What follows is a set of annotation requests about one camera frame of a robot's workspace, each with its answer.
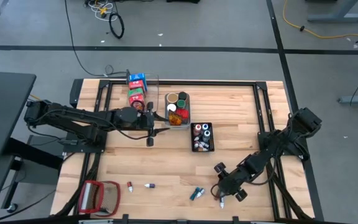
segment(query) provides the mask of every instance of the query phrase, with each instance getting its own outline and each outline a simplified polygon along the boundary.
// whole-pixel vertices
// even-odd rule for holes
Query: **concrete floor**
[[[126,25],[121,40],[106,34],[108,23],[94,18],[82,1],[67,2],[78,46],[277,48],[265,1],[117,3]],[[342,2],[289,0],[287,19],[306,24],[322,35],[358,33],[358,24],[306,22],[307,13],[326,12]],[[358,44],[354,46],[358,37],[350,37],[350,41],[322,40],[288,26],[282,20],[283,4],[284,0],[273,0],[285,49],[358,50]],[[358,3],[352,12],[358,12]],[[69,46],[63,1],[9,0],[0,16],[0,45]],[[128,68],[132,72],[156,73],[161,78],[285,81],[278,54],[81,51],[78,56],[93,73],[103,73],[104,67],[111,64],[116,71]],[[358,85],[358,56],[291,54],[287,60],[299,106],[309,107],[323,120],[322,129],[308,140],[308,145],[324,218],[358,223],[358,109],[336,103],[339,96],[351,95]],[[32,93],[66,105],[73,79],[89,77],[72,51],[0,50],[0,71],[36,74]],[[30,132],[20,121],[22,118],[13,136],[27,141]],[[38,131],[64,136],[54,128],[39,127]],[[53,189],[53,185],[19,184],[14,201],[24,207]],[[52,198],[10,220],[46,217]]]

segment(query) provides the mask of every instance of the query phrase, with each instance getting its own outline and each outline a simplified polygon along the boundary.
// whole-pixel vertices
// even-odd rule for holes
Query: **black desk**
[[[35,75],[0,72],[0,191],[9,170],[21,168],[22,161],[16,160],[16,155],[54,169],[59,169],[62,163],[60,157],[11,138],[34,82]],[[14,192],[14,189],[10,187],[8,191]],[[5,202],[10,203],[12,196],[13,193],[8,194]]]

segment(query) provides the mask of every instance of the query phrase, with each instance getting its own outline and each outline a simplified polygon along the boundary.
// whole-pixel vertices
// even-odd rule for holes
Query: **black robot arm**
[[[101,132],[109,131],[147,131],[147,135],[138,140],[147,138],[147,145],[152,146],[157,133],[167,130],[154,129],[154,121],[166,121],[152,112],[153,104],[147,104],[147,111],[138,111],[132,107],[125,107],[110,111],[90,112],[62,106],[48,101],[35,101],[27,103],[27,111],[24,121],[28,126],[48,124],[55,128],[75,134],[84,144],[97,144],[100,141]],[[74,121],[88,124],[80,125]]]
[[[242,160],[237,168],[228,173],[226,166],[220,162],[214,167],[218,173],[219,182],[216,184],[218,192],[215,197],[235,195],[238,201],[247,197],[245,190],[241,188],[244,182],[252,183],[263,171],[271,158],[278,159],[283,152],[299,156],[303,161],[309,159],[308,151],[305,146],[305,139],[312,137],[321,127],[321,120],[308,108],[298,110],[293,116],[289,117],[285,129],[275,130],[272,133],[258,133],[260,151],[248,155]],[[284,196],[290,194],[281,185],[281,182],[270,170],[272,178],[276,184],[280,184],[280,191],[285,191]],[[297,204],[292,203],[294,210],[299,210]]]

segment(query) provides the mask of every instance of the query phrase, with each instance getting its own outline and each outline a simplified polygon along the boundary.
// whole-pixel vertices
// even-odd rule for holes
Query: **blue box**
[[[144,89],[145,91],[147,91],[146,76],[144,75],[144,73],[138,73],[129,76],[130,82],[137,81],[137,80],[143,80]]]

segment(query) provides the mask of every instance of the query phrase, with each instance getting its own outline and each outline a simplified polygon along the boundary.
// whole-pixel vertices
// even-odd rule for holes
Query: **wooden table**
[[[77,108],[94,110],[98,83],[97,79],[83,80]],[[267,82],[267,87],[275,127],[282,129],[286,126],[289,113],[283,83]],[[148,100],[157,99],[156,89],[150,87]],[[113,86],[110,109],[127,106],[127,90],[125,85]],[[238,216],[242,221],[273,220],[268,185],[243,184],[248,197],[242,202],[235,197],[225,197],[223,209],[209,192],[218,181],[213,169],[217,163],[224,162],[230,172],[243,158],[259,150],[259,123],[252,88],[160,85],[160,115],[164,115],[165,94],[179,91],[190,95],[192,122],[212,122],[215,152],[191,152],[189,130],[162,132],[154,138],[154,147],[146,147],[145,139],[133,141],[117,131],[110,132],[106,150],[101,156],[98,180],[112,180],[121,185],[121,203],[111,218],[129,214],[130,219],[232,220],[233,216]],[[262,110],[267,117],[264,106]],[[156,122],[156,128],[161,126],[163,124]],[[131,136],[145,135],[145,132],[137,131],[126,133]],[[51,214],[59,211],[77,188],[82,162],[83,154],[78,153],[64,163]],[[288,191],[305,213],[313,217],[302,163],[295,156],[283,156],[282,163]],[[255,182],[263,182],[266,178],[264,172]],[[133,193],[127,189],[128,181],[134,186]],[[154,183],[156,188],[147,189],[144,187],[146,183]],[[189,197],[195,187],[203,187],[206,192],[191,201]],[[284,217],[282,199],[276,190],[280,214]]]

